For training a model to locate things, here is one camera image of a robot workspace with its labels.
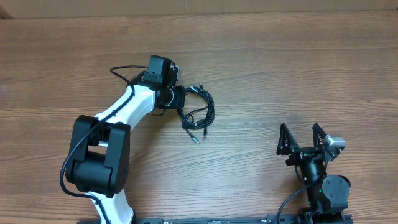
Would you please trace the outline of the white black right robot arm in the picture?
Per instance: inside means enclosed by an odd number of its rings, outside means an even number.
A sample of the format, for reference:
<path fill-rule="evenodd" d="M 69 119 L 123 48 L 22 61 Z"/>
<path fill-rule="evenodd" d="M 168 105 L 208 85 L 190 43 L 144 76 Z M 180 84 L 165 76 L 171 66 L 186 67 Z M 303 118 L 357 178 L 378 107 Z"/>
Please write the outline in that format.
<path fill-rule="evenodd" d="M 285 123 L 280 126 L 276 154 L 285 155 L 287 166 L 294 166 L 303 187 L 282 202 L 275 217 L 276 223 L 353 223 L 351 215 L 345 215 L 351 182 L 343 175 L 328 175 L 330 161 L 336 159 L 346 146 L 339 136 L 327 134 L 319 124 L 312 126 L 313 147 L 300 147 Z M 305 192 L 308 207 L 296 215 L 282 215 L 283 208 L 298 194 Z"/>

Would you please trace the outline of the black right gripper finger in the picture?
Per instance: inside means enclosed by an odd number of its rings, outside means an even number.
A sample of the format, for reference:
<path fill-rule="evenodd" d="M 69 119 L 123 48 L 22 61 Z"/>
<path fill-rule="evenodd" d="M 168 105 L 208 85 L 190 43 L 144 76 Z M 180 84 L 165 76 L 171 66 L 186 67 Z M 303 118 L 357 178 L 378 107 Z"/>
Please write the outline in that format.
<path fill-rule="evenodd" d="M 297 152 L 299 145 L 296 142 L 294 136 L 290 132 L 289 128 L 285 123 L 280 126 L 279 142 L 277 145 L 277 155 L 289 155 Z"/>
<path fill-rule="evenodd" d="M 318 123 L 312 126 L 313 132 L 313 145 L 315 149 L 320 149 L 323 145 L 323 140 L 327 136 L 327 133 L 320 127 Z"/>

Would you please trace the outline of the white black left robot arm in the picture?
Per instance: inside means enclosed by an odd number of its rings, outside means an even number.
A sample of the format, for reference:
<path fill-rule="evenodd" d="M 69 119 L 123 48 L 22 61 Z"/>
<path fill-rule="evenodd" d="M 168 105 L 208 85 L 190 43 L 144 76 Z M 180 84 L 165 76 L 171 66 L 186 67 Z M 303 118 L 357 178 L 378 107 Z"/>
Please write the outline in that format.
<path fill-rule="evenodd" d="M 98 223 L 135 223 L 124 186 L 129 175 L 131 132 L 154 109 L 183 107 L 180 68 L 169 58 L 151 55 L 147 66 L 129 80 L 123 95 L 95 116 L 79 116 L 73 125 L 68 156 L 60 170 L 61 189 L 90 199 Z"/>

